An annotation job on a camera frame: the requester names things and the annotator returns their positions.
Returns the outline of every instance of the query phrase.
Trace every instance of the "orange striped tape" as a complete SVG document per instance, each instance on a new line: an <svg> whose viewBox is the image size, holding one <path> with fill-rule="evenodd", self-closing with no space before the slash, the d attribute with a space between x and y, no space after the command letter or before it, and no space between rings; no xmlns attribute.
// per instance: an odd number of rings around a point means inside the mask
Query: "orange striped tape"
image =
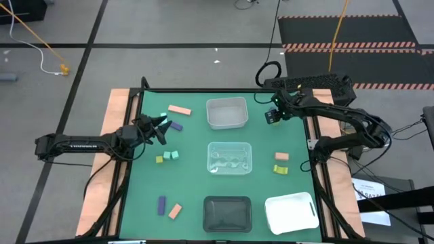
<svg viewBox="0 0 434 244"><path fill-rule="evenodd" d="M283 44L283 48L330 48L331 43L289 43ZM356 43L335 43L334 48L409 48L416 47L411 41L391 42L356 42Z"/></svg>
<svg viewBox="0 0 434 244"><path fill-rule="evenodd" d="M434 84L402 84L402 83L354 83L353 89L419 89L434 90Z"/></svg>
<svg viewBox="0 0 434 244"><path fill-rule="evenodd" d="M339 18L340 15L322 15L322 16L279 16L279 20L284 18ZM346 15L345 18L372 18L372 17L401 17L397 14L361 14Z"/></svg>
<svg viewBox="0 0 434 244"><path fill-rule="evenodd" d="M330 53L330 48L287 48L285 52L315 52ZM376 54L410 54L415 53L414 49L333 49L334 53L376 53Z"/></svg>
<svg viewBox="0 0 434 244"><path fill-rule="evenodd" d="M422 55L431 55L431 54L434 54L434 51L424 51L424 50L422 50L421 54Z"/></svg>

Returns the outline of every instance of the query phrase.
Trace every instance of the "yellow cable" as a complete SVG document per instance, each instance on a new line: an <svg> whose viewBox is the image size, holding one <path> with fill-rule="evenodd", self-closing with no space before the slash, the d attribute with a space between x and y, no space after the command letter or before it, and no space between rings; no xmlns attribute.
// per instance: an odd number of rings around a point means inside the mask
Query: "yellow cable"
<svg viewBox="0 0 434 244"><path fill-rule="evenodd" d="M341 15L340 15L339 22L338 22L338 27L336 27L336 32L334 33L334 37L333 37L332 48L331 48L331 50L330 50L330 58L329 58L329 60L328 60L328 72L330 72L331 69L332 69L332 60L333 60L333 49L334 49L334 43L335 43L336 38L337 38L338 33L339 33L340 23L342 22L342 19L343 19L344 16L345 16L345 12L346 12L346 10L347 10L347 5L348 5L348 0L345 0L344 9L342 10L342 13L341 13Z"/></svg>
<svg viewBox="0 0 434 244"><path fill-rule="evenodd" d="M33 34L33 36L35 36L40 42L42 42L56 57L58 57L60 59L60 61L67 63L67 61L60 55L58 54L56 51L54 51L50 45L48 45L41 37L39 37L30 27L28 27L19 17L17 17L15 14L13 14L10 10L8 10L8 8L6 8L2 3L0 3L0 7L2 7L8 14L10 14L11 16L13 16L15 19L17 19L24 27L26 27L26 29L28 31L30 31L30 33ZM67 66L65 66L64 64L60 65L60 69L62 69L63 73L68 74L69 68Z"/></svg>

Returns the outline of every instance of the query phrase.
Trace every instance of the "black floor mat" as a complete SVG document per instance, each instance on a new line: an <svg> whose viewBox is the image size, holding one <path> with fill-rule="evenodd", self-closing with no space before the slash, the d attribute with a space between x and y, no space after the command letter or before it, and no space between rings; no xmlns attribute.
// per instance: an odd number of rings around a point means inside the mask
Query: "black floor mat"
<svg viewBox="0 0 434 244"><path fill-rule="evenodd" d="M422 58L434 74L434 51L422 51Z"/></svg>
<svg viewBox="0 0 434 244"><path fill-rule="evenodd" d="M329 49L289 49L285 53L288 76L326 74L329 57ZM335 50L332 72L347 74L358 89L434 89L433 74L414 51Z"/></svg>
<svg viewBox="0 0 434 244"><path fill-rule="evenodd" d="M315 45L332 42L338 21L338 16L279 17L282 43L297 43L297 48L301 48L300 43L312 43L314 45L309 48L327 48ZM346 16L336 42L342 43L342 48L346 48L344 43L348 43L348 48L396 48L414 47L416 40L400 16Z"/></svg>

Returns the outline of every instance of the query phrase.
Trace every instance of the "purple block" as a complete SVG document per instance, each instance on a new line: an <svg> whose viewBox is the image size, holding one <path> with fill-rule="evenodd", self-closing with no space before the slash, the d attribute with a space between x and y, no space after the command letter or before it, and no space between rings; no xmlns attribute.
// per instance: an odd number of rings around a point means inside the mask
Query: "purple block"
<svg viewBox="0 0 434 244"><path fill-rule="evenodd" d="M165 211L165 196L158 197L158 215L163 216Z"/></svg>
<svg viewBox="0 0 434 244"><path fill-rule="evenodd" d="M182 131L182 125L177 124L177 123L175 123L175 122L173 122L173 121L172 121L172 123L170 124L170 127L174 128L174 129L176 129L176 130L178 130L178 131Z"/></svg>

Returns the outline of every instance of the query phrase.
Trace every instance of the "green table mat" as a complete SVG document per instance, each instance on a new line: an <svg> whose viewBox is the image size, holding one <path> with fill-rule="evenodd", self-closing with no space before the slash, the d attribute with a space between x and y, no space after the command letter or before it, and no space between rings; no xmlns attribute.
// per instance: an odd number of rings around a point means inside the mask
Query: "green table mat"
<svg viewBox="0 0 434 244"><path fill-rule="evenodd" d="M206 101L212 98L244 97L249 120L238 129L212 130L207 122ZM260 101L271 94L258 94ZM169 105L192 110L190 116L171 113ZM170 128L167 144L146 145L142 157L132 165L130 185L121 222L123 239L188 239L234 241L310 241L320 242L318 228L274 235L267 226L264 210L269 197L308 192L315 201L310 173L300 171L308 156L304 125L301 119L268 125L264 113L273 104L258 104L249 93L155 93L145 92L142 113L158 117L167 113L170 120L184 126L182 131ZM248 142L252 146L253 170L244 176L218 176L207 170L210 142ZM155 157L164 151L179 152L178 160L157 164ZM290 154L288 162L274 160L275 152ZM274 164L289 167L286 176L273 173ZM165 215L158 216L158 197L165 195ZM246 196L252 201L252 230L249 233L203 230L203 200L207 196ZM167 215L173 206L182 206L175 220Z"/></svg>

